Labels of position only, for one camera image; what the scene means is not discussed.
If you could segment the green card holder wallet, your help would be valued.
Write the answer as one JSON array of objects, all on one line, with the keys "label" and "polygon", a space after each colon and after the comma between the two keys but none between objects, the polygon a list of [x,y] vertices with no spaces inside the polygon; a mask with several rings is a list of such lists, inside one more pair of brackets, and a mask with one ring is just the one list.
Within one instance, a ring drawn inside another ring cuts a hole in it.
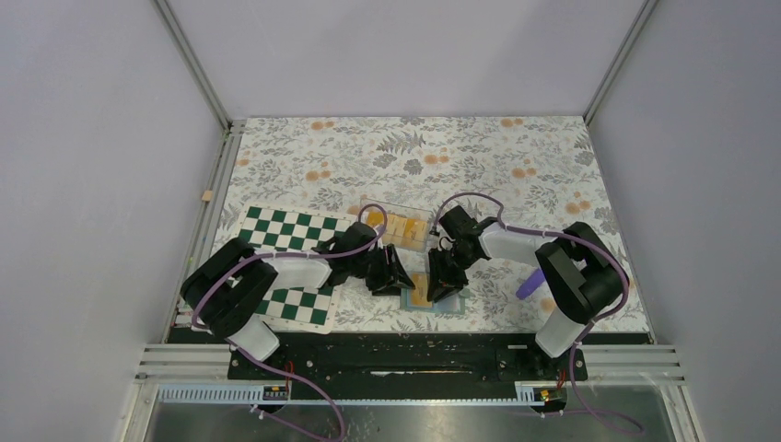
[{"label": "green card holder wallet", "polygon": [[440,299],[439,301],[431,301],[433,303],[432,308],[415,308],[409,305],[409,295],[412,289],[405,288],[401,291],[400,306],[401,309],[409,311],[422,311],[426,313],[435,314],[454,314],[463,315],[465,313],[465,298],[459,295],[454,295],[446,299]]}]

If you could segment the clear box with orange blocks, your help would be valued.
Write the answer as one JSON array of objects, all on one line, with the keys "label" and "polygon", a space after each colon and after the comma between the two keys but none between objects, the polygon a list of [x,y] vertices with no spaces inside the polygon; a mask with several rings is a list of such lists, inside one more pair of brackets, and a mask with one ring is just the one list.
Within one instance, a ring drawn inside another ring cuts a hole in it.
[{"label": "clear box with orange blocks", "polygon": [[382,237],[384,243],[414,252],[426,250],[434,218],[431,210],[362,198],[360,208],[364,209],[367,205],[369,208],[362,212],[361,221],[374,228],[382,225],[383,215],[377,207],[370,207],[371,204],[381,206],[387,215],[387,225]]}]

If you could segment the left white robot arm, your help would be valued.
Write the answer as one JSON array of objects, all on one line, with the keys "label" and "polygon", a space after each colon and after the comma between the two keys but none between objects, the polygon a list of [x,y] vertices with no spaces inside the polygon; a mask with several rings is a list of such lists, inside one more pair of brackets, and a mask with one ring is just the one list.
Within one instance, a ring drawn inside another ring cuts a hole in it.
[{"label": "left white robot arm", "polygon": [[374,296],[398,296],[413,289],[393,245],[382,246],[374,228],[354,222],[312,250],[258,252],[234,238],[185,279],[181,299],[192,308],[192,323],[224,340],[250,359],[263,378],[285,369],[278,337],[256,315],[275,290],[333,288],[354,277]]}]

